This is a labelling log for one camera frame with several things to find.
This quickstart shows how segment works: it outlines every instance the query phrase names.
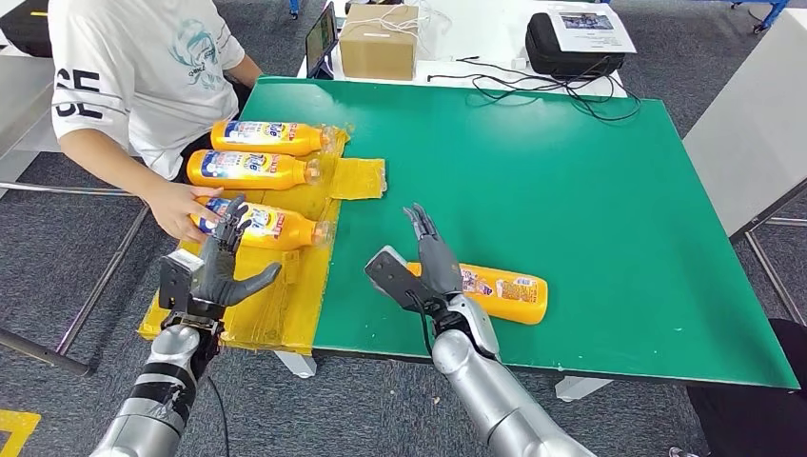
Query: metal pole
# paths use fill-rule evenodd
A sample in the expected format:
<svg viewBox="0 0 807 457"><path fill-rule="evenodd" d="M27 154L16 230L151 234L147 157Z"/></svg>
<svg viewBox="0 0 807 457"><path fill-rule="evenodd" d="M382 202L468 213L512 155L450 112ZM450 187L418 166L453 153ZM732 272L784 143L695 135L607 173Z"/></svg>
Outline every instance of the metal pole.
<svg viewBox="0 0 807 457"><path fill-rule="evenodd" d="M121 189L94 189L94 188L59 188L40 186L38 184L12 183L0 181L0 189L33 190L35 192L71 193L75 195L103 195L107 197L134 197L131 193Z"/></svg>
<svg viewBox="0 0 807 457"><path fill-rule="evenodd" d="M788 293L787 288L779 279L779 275L777 271L774 269L774 266L771 264L771 261L768 259L768 255L765 254L765 250L762 249L762 246L759 244L759 240L757 236L754 234L753 230L749 230L745 232L745 239L748 240L748 244L751 245L751 249L754 251L754 254L757 256L757 259L762 264L762 269L765 270L765 274L768 275L768 279L771 280L771 283L774 285L774 289L777 292L777 295L781 299L784 306L787 308L788 313L799 324L807 325L804 323L804 318L801 317L801 313L798 312L798 308L796 308L796 303L794 303L793 298L791 298L790 293Z"/></svg>
<svg viewBox="0 0 807 457"><path fill-rule="evenodd" d="M37 345L36 343L27 340L22 336L11 333L7 330L3 330L2 328L0 328L0 344L18 350L47 364L65 368L79 376L86 376L89 374L89 366L76 362L75 360L65 357L64 355L57 354L44 346Z"/></svg>
<svg viewBox="0 0 807 457"><path fill-rule="evenodd" d="M98 299L101 297L101 293L107 286L109 279L112 277L115 270L118 269L118 266L123 260L128 247L131 245L132 240L134 240L134 235L137 234L137 230L140 229L140 226L143 224L143 220L146 219L147 214L148 207L143 206L143 209L141 209L140 213L137 214L137 217L134 219L134 222L128 229L128 232L121 241L121 244L118 246L118 249L115 250L114 254L112 254L112 258L107 264L107 269L104 270L104 273L98 279L98 282L95 283L95 286L89 293L89 297L87 297L87 301L85 301L84 305L81 306L81 309L78 311L78 314L76 314L75 319L73 319L70 327L68 327L68 331L65 333L65 336L62 337L62 341L59 343L59 346L56 347L56 352L59 354L65 355L70 349L70 345L73 344L73 340L75 340L76 335L81 330L81 327L84 326L84 323L87 321L87 317L92 312L92 309L95 308L95 303L98 302Z"/></svg>
<svg viewBox="0 0 807 457"><path fill-rule="evenodd" d="M793 219L790 217L772 217L765 221L772 226L807 227L807 219Z"/></svg>

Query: shoe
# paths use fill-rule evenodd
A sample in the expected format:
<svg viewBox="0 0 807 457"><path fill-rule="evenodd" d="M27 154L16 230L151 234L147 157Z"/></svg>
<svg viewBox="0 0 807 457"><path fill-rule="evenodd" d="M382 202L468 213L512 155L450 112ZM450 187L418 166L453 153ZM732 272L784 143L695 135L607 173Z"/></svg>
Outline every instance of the shoe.
<svg viewBox="0 0 807 457"><path fill-rule="evenodd" d="M680 447L670 447L670 457L698 457L695 454L685 452Z"/></svg>

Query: person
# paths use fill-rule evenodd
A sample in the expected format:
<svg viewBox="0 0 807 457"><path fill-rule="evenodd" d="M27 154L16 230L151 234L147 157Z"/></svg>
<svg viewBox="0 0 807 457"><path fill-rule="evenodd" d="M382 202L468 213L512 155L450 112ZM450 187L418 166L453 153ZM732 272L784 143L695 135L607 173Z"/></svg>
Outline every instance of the person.
<svg viewBox="0 0 807 457"><path fill-rule="evenodd" d="M770 322L802 390L688 387L710 457L807 455L807 328L783 319Z"/></svg>
<svg viewBox="0 0 807 457"><path fill-rule="evenodd" d="M62 151L141 197L171 236L204 241L188 216L217 221L194 199L221 190L184 184L184 158L210 147L261 74L212 1L50 0L48 25Z"/></svg>

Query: white t-shirt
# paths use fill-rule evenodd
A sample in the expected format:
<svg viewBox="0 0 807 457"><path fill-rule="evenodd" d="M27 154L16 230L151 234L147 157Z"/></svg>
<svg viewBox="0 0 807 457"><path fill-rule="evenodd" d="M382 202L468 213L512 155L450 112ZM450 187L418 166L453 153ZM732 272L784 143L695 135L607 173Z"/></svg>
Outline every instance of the white t-shirt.
<svg viewBox="0 0 807 457"><path fill-rule="evenodd" d="M48 25L57 138L98 129L173 179L182 149L238 111L223 70L244 49L211 0L50 0Z"/></svg>

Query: tablet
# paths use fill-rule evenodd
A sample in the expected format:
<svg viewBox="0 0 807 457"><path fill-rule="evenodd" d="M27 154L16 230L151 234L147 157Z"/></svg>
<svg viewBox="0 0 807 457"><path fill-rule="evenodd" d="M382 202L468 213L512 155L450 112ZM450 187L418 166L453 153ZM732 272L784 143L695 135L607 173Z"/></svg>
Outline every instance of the tablet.
<svg viewBox="0 0 807 457"><path fill-rule="evenodd" d="M305 36L305 60L308 78L313 78L330 52L336 47L336 15L333 2L327 4L314 27Z"/></svg>

